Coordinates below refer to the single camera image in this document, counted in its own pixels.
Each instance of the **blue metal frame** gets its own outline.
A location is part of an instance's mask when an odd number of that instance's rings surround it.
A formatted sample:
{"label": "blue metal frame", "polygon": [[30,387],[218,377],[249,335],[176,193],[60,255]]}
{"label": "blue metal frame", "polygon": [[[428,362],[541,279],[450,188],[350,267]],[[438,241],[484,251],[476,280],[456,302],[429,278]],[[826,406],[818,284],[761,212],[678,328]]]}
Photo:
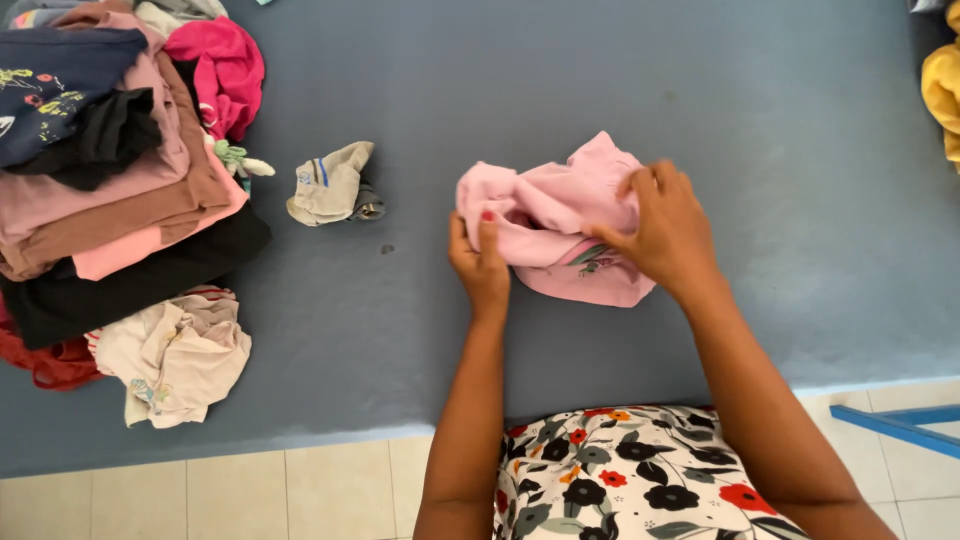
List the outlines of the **blue metal frame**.
{"label": "blue metal frame", "polygon": [[960,459],[960,439],[918,428],[922,424],[960,421],[960,405],[907,408],[887,412],[863,412],[846,405],[831,405],[830,415],[901,441]]}

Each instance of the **navy blue shirt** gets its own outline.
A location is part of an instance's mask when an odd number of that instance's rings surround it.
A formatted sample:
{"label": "navy blue shirt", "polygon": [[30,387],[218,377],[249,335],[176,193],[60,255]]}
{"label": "navy blue shirt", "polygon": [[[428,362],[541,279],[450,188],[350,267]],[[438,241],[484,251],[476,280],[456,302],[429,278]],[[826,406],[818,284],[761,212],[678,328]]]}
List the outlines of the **navy blue shirt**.
{"label": "navy blue shirt", "polygon": [[139,30],[0,32],[0,168],[73,134],[77,111],[113,89],[146,48]]}

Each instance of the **woman's right hand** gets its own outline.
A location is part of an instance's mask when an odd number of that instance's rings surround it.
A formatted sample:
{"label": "woman's right hand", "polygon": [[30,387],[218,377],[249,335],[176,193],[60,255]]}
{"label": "woman's right hand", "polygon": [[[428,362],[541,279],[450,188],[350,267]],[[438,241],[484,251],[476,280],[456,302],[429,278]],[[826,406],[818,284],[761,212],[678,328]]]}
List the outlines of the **woman's right hand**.
{"label": "woman's right hand", "polygon": [[631,191],[640,206],[636,232],[623,234],[591,224],[585,233],[602,239],[634,262],[644,275],[663,285],[678,302],[703,285],[723,280],[713,251],[710,223],[686,174],[661,160],[624,179],[617,199]]}

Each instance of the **yellow towel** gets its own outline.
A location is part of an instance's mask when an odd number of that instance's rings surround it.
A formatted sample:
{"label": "yellow towel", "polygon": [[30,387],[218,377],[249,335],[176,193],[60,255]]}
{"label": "yellow towel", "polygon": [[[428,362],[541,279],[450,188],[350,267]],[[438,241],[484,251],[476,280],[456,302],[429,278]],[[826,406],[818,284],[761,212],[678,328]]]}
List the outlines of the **yellow towel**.
{"label": "yellow towel", "polygon": [[[960,1],[947,8],[947,24],[960,34]],[[960,37],[926,57],[920,79],[926,107],[944,127],[944,150],[960,173]]]}

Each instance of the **woman's hand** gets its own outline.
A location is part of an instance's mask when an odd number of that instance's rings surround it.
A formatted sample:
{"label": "woman's hand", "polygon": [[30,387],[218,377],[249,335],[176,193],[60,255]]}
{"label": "woman's hand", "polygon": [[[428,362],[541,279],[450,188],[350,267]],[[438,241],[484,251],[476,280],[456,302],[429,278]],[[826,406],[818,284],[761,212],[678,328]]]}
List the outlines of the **woman's hand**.
{"label": "woman's hand", "polygon": [[450,213],[450,265],[463,282],[473,318],[506,319],[510,302],[510,270],[496,249],[496,224],[493,213],[483,212],[480,221],[480,253],[473,251],[467,239],[467,224]]}
{"label": "woman's hand", "polygon": [[681,304],[702,285],[722,281],[710,223],[686,174],[672,161],[658,161],[624,179],[616,196],[622,200],[631,191],[640,205],[635,233],[623,234],[606,225],[589,225],[585,232],[632,260]]}

